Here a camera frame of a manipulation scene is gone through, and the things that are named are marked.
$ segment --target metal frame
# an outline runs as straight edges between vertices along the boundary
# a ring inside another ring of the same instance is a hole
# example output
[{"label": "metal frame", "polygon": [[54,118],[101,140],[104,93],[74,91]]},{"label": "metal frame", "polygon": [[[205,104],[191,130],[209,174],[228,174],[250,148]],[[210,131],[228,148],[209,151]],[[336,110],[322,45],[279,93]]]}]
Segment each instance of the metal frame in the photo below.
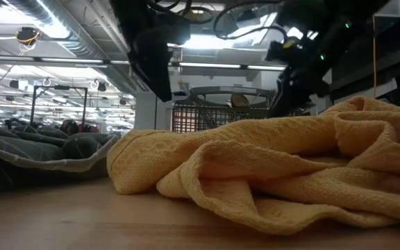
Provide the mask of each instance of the metal frame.
[{"label": "metal frame", "polygon": [[[37,89],[39,89],[39,88],[42,88],[42,89],[44,89],[39,95],[36,95],[36,91],[37,91]],[[86,104],[87,104],[87,100],[88,100],[88,89],[86,88],[86,87],[70,87],[70,86],[65,86],[65,85],[57,85],[57,86],[53,86],[53,87],[51,87],[51,86],[42,86],[42,85],[36,85],[36,86],[34,86],[33,87],[33,99],[32,99],[32,111],[31,111],[31,125],[33,125],[33,118],[34,118],[34,115],[35,115],[35,104],[36,104],[36,99],[38,98],[38,97],[41,97],[41,95],[42,95],[42,93],[44,92],[44,91],[47,91],[49,88],[53,88],[53,89],[55,89],[55,90],[70,90],[70,89],[73,89],[73,90],[76,90],[76,91],[78,91],[78,90],[84,90],[84,106],[83,106],[83,119],[82,119],[82,125],[83,125],[83,128],[84,128],[84,123],[85,123],[85,120],[86,120]]]},{"label": "metal frame", "polygon": [[[35,56],[0,55],[0,64],[107,68],[110,65],[130,65],[130,62],[127,60],[50,58],[50,57],[35,57]],[[233,65],[233,64],[220,64],[220,63],[197,63],[197,62],[169,62],[168,67],[200,67],[209,69],[233,69],[233,70],[274,71],[274,72],[281,72],[285,69],[285,65],[238,65],[238,64]]]},{"label": "metal frame", "polygon": [[243,119],[264,119],[266,113],[266,108],[223,108],[175,104],[172,108],[171,130],[175,133],[204,131]]}]

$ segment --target table surface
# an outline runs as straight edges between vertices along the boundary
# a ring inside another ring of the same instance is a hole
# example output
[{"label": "table surface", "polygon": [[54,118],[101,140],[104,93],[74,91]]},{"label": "table surface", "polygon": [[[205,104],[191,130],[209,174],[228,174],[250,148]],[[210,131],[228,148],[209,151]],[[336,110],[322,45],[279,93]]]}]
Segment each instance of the table surface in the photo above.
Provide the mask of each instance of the table surface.
[{"label": "table surface", "polygon": [[191,201],[121,196],[109,180],[0,194],[0,249],[400,249],[400,226],[322,222],[265,235]]}]

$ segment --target metal cage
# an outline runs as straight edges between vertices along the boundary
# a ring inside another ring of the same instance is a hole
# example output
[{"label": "metal cage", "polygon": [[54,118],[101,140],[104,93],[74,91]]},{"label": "metal cage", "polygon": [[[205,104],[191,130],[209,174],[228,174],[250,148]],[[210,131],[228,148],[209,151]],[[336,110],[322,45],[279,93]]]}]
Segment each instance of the metal cage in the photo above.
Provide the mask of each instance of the metal cage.
[{"label": "metal cage", "polygon": [[264,108],[199,107],[175,104],[172,109],[172,131],[190,133],[217,128],[243,119],[264,119]]}]

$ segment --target metal pipe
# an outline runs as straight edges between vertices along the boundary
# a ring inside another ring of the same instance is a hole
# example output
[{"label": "metal pipe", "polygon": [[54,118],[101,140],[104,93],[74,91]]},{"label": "metal pipe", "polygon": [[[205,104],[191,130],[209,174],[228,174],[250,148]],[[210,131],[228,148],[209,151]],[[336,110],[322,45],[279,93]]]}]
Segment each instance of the metal pipe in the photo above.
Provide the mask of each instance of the metal pipe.
[{"label": "metal pipe", "polygon": [[40,88],[40,86],[33,87],[33,98],[32,98],[32,110],[31,110],[31,126],[33,126],[33,120],[35,119],[35,104],[36,104],[36,90]]},{"label": "metal pipe", "polygon": [[[81,27],[67,9],[56,0],[3,0],[11,8],[33,20],[33,23],[50,37],[70,37],[79,42],[58,44],[78,58],[108,59],[106,53]],[[137,88],[114,66],[96,69],[105,74],[122,92],[134,93]]]},{"label": "metal pipe", "polygon": [[129,46],[126,43],[126,40],[122,35],[122,32],[118,29],[118,23],[114,21],[115,18],[112,18],[111,15],[109,15],[105,6],[99,0],[92,0],[92,5],[95,7],[95,9],[97,9],[97,11],[101,14],[101,16],[104,17],[105,21],[109,24],[111,29],[114,31],[115,35],[117,35],[117,37],[122,42],[126,50],[129,50]]},{"label": "metal pipe", "polygon": [[[0,40],[16,40],[17,37],[14,35],[6,35],[6,34],[0,34]],[[67,39],[67,38],[45,38],[41,37],[39,39],[41,42],[80,42],[78,40],[72,40],[72,39]]]},{"label": "metal pipe", "polygon": [[84,129],[84,123],[85,123],[85,120],[86,120],[86,105],[88,104],[87,103],[88,102],[88,98],[87,97],[88,97],[88,89],[85,87],[84,88],[83,121],[81,122],[83,129]]},{"label": "metal pipe", "polygon": [[112,30],[108,27],[108,25],[104,22],[103,18],[101,18],[100,14],[95,10],[95,7],[92,5],[90,0],[84,0],[85,5],[87,9],[95,16],[95,19],[98,21],[98,23],[101,25],[103,30],[108,34],[110,39],[117,45],[117,48],[123,53],[123,56],[127,56],[128,52],[126,51],[126,48],[124,45],[119,41],[119,37],[113,33]]},{"label": "metal pipe", "polygon": [[[97,60],[97,59],[70,59],[70,58],[40,58],[30,56],[0,56],[0,64],[17,65],[56,65],[62,67],[96,67],[101,65],[128,65],[127,60]],[[200,67],[208,69],[236,69],[236,70],[254,70],[254,71],[275,71],[281,72],[285,65],[238,65],[223,63],[197,63],[197,62],[170,62],[168,67]]]}]

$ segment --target crumpled cloth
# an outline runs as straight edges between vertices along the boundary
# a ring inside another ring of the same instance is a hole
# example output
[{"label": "crumpled cloth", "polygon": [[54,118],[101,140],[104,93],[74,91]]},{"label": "crumpled cloth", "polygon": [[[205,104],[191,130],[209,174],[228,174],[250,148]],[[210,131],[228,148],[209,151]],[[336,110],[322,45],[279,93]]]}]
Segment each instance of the crumpled cloth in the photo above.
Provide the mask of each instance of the crumpled cloth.
[{"label": "crumpled cloth", "polygon": [[388,226],[400,222],[400,108],[355,97],[318,117],[131,131],[110,150],[108,172],[119,194],[156,186],[274,235],[321,219]]}]

